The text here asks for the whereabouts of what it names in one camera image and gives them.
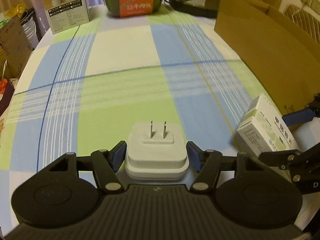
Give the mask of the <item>white product carton box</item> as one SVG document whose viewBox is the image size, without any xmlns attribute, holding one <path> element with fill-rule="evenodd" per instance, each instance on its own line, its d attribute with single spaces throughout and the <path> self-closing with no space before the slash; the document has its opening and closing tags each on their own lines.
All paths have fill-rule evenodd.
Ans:
<svg viewBox="0 0 320 240">
<path fill-rule="evenodd" d="M 89 22 L 86 0 L 42 0 L 53 34 Z"/>
</svg>

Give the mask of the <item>open brown cardboard box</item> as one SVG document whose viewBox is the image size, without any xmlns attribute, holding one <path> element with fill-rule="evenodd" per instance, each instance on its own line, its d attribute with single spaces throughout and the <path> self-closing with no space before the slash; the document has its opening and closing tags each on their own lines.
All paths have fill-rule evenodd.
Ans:
<svg viewBox="0 0 320 240">
<path fill-rule="evenodd" d="M 281 114 L 303 109 L 319 93 L 319 44 L 271 5 L 220 0 L 214 30 L 247 64 Z"/>
</svg>

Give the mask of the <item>double wall socket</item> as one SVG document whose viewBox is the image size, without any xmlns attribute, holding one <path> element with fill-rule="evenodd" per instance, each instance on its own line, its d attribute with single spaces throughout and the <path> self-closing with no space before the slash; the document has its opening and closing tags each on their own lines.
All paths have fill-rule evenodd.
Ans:
<svg viewBox="0 0 320 240">
<path fill-rule="evenodd" d="M 300 0 L 303 5 L 310 7 L 314 12 L 319 14 L 320 12 L 320 1 L 319 0 Z"/>
</svg>

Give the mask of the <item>white green medicine box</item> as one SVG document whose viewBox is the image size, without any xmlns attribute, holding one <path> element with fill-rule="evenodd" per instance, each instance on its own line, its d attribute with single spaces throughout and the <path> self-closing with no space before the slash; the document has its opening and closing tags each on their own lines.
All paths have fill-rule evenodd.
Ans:
<svg viewBox="0 0 320 240">
<path fill-rule="evenodd" d="M 263 93 L 252 101 L 237 132 L 257 156 L 299 149 L 282 116 Z"/>
</svg>

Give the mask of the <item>white plastic bucket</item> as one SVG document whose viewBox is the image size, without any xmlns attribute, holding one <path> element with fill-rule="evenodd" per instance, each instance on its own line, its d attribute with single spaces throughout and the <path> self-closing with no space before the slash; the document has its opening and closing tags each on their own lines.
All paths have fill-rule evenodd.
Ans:
<svg viewBox="0 0 320 240">
<path fill-rule="evenodd" d="M 37 19 L 34 8 L 27 9 L 23 12 L 20 23 L 28 42 L 32 49 L 35 50 L 39 44 L 39 38 L 37 35 Z"/>
</svg>

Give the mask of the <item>yellow plastic bag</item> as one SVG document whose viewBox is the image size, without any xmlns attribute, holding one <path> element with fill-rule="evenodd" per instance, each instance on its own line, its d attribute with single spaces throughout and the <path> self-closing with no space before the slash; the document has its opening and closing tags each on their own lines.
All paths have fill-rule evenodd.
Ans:
<svg viewBox="0 0 320 240">
<path fill-rule="evenodd" d="M 16 5 L 16 7 L 10 8 L 6 15 L 10 18 L 13 18 L 14 16 L 18 16 L 19 18 L 22 17 L 23 13 L 25 12 L 26 5 L 24 3 L 19 3 Z"/>
</svg>

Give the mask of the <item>brown cardboard boxes stack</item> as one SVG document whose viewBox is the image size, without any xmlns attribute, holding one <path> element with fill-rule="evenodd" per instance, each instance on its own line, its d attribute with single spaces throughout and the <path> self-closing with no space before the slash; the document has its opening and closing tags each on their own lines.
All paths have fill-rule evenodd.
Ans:
<svg viewBox="0 0 320 240">
<path fill-rule="evenodd" d="M 33 51 L 18 16 L 14 16 L 1 27 L 1 75 L 5 61 L 4 71 L 6 78 L 19 78 Z"/>
</svg>

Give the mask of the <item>plaid tablecloth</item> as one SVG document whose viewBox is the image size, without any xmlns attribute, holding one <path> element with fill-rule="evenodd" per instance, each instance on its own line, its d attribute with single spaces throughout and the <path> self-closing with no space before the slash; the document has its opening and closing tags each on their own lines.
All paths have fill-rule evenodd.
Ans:
<svg viewBox="0 0 320 240">
<path fill-rule="evenodd" d="M 175 123 L 200 148 L 235 155 L 236 129 L 264 92 L 214 30 L 215 20 L 161 6 L 48 31 L 17 81 L 1 118 L 1 230 L 17 219 L 13 191 L 60 155 L 89 155 L 127 140 L 139 121 Z"/>
</svg>

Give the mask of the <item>dark wooden tray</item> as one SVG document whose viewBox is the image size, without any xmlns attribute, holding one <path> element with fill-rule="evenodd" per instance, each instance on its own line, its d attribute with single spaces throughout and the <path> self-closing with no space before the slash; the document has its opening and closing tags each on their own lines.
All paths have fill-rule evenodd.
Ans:
<svg viewBox="0 0 320 240">
<path fill-rule="evenodd" d="M 14 94 L 15 88 L 12 82 L 8 79 L 1 81 L 1 102 L 0 102 L 0 115 L 2 115 L 8 108 L 12 96 Z"/>
</svg>

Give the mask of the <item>white plug adapter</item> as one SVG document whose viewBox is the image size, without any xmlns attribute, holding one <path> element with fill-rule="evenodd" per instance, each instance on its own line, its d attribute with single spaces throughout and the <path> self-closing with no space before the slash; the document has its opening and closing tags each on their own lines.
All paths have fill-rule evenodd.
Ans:
<svg viewBox="0 0 320 240">
<path fill-rule="evenodd" d="M 138 180 L 179 180 L 188 167 L 180 125 L 150 121 L 132 126 L 125 156 L 128 176 Z"/>
</svg>

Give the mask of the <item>quilted brown chair cushion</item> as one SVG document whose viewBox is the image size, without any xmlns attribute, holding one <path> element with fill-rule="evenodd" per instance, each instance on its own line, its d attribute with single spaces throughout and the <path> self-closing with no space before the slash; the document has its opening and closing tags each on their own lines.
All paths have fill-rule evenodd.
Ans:
<svg viewBox="0 0 320 240">
<path fill-rule="evenodd" d="M 294 4 L 289 4 L 284 10 L 284 15 L 291 19 L 296 25 L 308 33 L 319 43 L 320 23 L 314 16 Z"/>
</svg>

